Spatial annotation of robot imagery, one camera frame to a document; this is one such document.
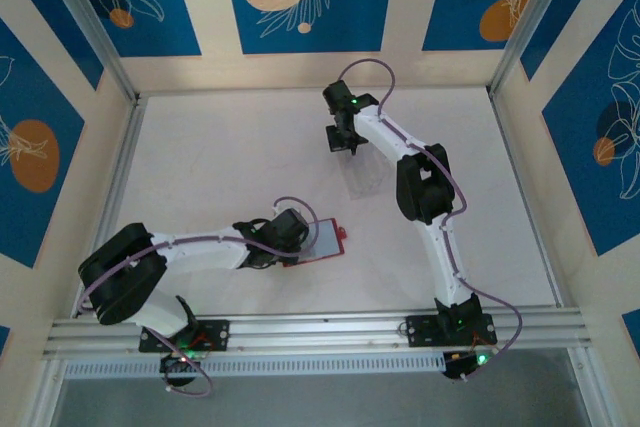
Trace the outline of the red box base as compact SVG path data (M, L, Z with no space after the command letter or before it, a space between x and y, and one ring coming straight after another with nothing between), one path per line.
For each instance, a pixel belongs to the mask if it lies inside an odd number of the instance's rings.
M283 266L293 267L343 255L346 236L346 231L335 218L319 220L310 227L309 235L302 243L303 254L296 260L287 259Z

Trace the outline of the clear acrylic card box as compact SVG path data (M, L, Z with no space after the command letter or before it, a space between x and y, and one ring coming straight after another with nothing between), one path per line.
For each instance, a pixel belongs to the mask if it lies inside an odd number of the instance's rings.
M385 189L393 173L388 159L372 144L337 154L341 173L351 200L375 196Z

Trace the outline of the black controller board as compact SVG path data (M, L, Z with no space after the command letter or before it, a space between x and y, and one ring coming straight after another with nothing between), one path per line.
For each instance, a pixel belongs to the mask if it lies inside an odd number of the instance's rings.
M498 348L444 352L443 375L451 380L466 380L500 352Z
M168 354L160 360L160 374L168 390L187 386L197 378L193 360L186 356Z

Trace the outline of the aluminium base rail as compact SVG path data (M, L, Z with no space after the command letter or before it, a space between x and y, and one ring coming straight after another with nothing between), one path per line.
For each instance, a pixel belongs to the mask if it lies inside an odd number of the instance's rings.
M521 320L506 308L489 307L490 334L478 335L477 349L546 349L589 347L591 336L577 308L522 307ZM280 315L230 315L218 335L226 353L288 355L407 352L419 340L418 329L406 318L411 311L378 311ZM102 326L89 318L53 322L45 342L47 360L140 357L141 328L131 323Z

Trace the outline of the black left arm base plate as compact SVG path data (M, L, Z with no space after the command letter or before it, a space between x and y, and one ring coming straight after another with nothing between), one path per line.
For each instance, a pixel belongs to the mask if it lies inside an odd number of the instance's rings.
M229 340L228 320L199 320L168 340L185 353L224 352ZM138 350L142 353L168 353L170 348L158 340L147 328L143 328Z

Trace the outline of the aluminium side rail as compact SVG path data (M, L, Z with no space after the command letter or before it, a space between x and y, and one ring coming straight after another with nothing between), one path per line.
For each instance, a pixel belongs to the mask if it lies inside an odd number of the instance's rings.
M118 144L117 156L110 172L104 205L88 247L89 255L100 248L115 232L124 191L144 121L147 101L147 98L139 94L127 118L123 136Z
M536 243L538 256L540 257L540 260L542 262L542 266L544 268L544 272L545 272L545 276L546 276L546 279L547 279L547 283L549 284L549 288L551 290L551 293L552 293L552 296L553 296L553 299L554 299L554 306L556 308L564 307L565 303L564 303L563 293L562 293L562 291L560 289L560 286L559 286L559 284L557 282L557 278L556 278L552 263L550 261L546 246L544 245L544 241L543 241L543 238L541 236L541 231L540 231L539 226L538 226L538 224L536 222L536 218L534 216L534 212L532 210L531 203L529 202L529 199L528 199L528 196L527 196L527 191L525 189L525 183L524 183L523 171L521 169L521 165L519 163L518 155L517 155L517 152L516 152L516 145L514 144L513 140L511 139L510 132L508 131L508 125L507 125L507 122L506 122L506 117L502 113L498 102L494 99L494 97L491 94L489 94L489 101L490 101L490 104L491 104L492 111L494 113L494 117L495 117L495 121L496 121L497 127L498 127L498 129L500 131L500 135L502 137L502 141L503 141L507 156L509 158L509 162L510 162L513 174L514 174L514 178L515 178L516 184L518 186L519 195L520 195L520 198L521 198L523 206L524 206L524 210L525 210L526 215L527 215L527 219L528 219L528 223L529 223L529 226L530 226L530 230L532 232L532 235L533 235L535 243Z

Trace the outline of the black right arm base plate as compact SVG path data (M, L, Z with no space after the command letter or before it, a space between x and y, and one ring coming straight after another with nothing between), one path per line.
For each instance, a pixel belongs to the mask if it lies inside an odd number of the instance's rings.
M438 315L412 315L405 319L410 347L470 347L475 341L497 343L489 314L443 323Z

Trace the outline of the aluminium frame post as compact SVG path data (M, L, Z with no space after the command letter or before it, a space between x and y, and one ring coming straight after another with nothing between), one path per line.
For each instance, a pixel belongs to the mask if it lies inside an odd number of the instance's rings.
M138 103L138 93L127 74L111 38L89 0L62 0L78 28L103 67L131 106Z
M552 0L528 0L512 35L506 43L504 53L487 86L488 97L494 101L505 85L511 71L520 61L525 48L538 28Z

